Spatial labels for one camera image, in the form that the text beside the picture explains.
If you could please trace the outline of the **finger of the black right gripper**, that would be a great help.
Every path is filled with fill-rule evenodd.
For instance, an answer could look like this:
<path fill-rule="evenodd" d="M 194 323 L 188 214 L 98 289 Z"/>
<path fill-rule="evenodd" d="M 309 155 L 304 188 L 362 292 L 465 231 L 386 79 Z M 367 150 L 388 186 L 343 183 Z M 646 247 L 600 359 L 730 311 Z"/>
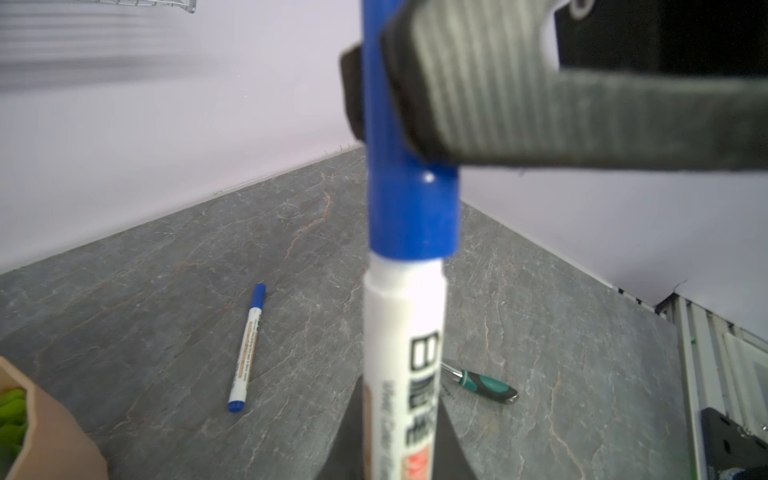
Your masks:
<path fill-rule="evenodd" d="M 362 45 L 357 44 L 340 57 L 345 113 L 354 137 L 365 140 Z"/>
<path fill-rule="evenodd" d="M 395 115 L 420 158 L 648 171 L 767 166 L 767 84 L 556 70 L 548 1 L 408 1 L 380 34 Z"/>

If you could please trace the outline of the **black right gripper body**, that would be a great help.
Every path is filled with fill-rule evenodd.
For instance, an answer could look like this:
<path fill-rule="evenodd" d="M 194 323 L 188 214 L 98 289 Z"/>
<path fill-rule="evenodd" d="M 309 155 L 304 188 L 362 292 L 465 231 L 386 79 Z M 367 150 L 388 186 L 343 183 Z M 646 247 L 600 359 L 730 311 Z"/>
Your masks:
<path fill-rule="evenodd" d="M 554 12 L 563 68 L 642 75 L 765 75 L 767 3 L 570 1 Z"/>

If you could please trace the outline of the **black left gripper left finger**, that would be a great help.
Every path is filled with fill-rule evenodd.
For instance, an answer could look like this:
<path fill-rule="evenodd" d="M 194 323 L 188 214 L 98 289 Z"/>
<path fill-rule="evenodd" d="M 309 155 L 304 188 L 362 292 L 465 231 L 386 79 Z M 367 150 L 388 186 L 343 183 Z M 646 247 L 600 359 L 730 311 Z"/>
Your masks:
<path fill-rule="evenodd" d="M 363 378 L 352 390 L 328 457 L 316 480 L 363 480 Z"/>

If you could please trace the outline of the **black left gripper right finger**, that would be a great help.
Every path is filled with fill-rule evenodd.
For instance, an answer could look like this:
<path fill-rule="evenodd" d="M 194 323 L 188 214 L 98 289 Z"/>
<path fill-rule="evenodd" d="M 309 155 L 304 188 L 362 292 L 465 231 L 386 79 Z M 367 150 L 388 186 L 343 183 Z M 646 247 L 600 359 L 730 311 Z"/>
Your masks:
<path fill-rule="evenodd" d="M 438 403 L 433 463 L 432 478 L 434 480 L 477 479 L 459 443 L 442 399 L 439 399 Z"/>

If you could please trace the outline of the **white marker blue end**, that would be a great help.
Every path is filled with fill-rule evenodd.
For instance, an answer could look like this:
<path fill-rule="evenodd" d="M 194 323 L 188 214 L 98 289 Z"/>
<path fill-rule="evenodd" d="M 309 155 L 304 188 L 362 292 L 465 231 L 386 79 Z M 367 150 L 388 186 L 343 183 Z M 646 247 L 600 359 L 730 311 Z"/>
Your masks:
<path fill-rule="evenodd" d="M 236 370 L 230 390 L 227 409 L 230 413 L 240 413 L 245 408 L 248 382 L 250 378 L 254 350 L 258 339 L 258 328 L 264 309 L 267 287 L 259 283 L 254 287 L 252 301 L 238 353 Z"/>

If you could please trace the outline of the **blue pen cap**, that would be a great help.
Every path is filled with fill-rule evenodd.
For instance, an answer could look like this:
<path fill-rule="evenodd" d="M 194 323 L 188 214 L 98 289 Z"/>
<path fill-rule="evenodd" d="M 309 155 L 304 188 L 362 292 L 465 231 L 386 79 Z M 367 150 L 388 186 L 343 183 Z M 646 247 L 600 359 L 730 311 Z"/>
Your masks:
<path fill-rule="evenodd" d="M 395 119 L 379 36 L 400 1 L 362 3 L 362 73 L 371 250 L 397 261 L 445 259 L 458 249 L 459 174 L 412 154 Z"/>

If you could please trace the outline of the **white marker black tip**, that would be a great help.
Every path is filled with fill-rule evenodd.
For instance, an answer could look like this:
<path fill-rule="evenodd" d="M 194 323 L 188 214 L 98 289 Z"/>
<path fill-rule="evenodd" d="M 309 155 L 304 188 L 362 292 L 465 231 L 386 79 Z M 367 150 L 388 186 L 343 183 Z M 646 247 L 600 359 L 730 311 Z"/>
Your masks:
<path fill-rule="evenodd" d="M 446 298 L 442 261 L 370 255 L 363 298 L 367 479 L 432 476 Z"/>

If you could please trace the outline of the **beige faceted plant pot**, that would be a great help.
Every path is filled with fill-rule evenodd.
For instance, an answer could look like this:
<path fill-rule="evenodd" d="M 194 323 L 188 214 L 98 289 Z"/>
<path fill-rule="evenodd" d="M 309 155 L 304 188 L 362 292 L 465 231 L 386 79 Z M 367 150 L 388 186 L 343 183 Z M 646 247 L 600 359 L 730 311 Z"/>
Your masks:
<path fill-rule="evenodd" d="M 70 411 L 6 358 L 1 391 L 26 392 L 28 430 L 3 479 L 107 479 L 107 461 Z"/>

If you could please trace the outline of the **green artificial plant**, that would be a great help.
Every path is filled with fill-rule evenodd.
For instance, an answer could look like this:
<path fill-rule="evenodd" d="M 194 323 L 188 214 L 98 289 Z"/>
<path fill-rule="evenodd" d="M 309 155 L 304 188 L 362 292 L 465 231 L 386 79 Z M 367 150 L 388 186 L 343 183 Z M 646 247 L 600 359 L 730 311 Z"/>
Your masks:
<path fill-rule="evenodd" d="M 14 388 L 1 394 L 1 478 L 20 455 L 28 429 L 27 392 Z"/>

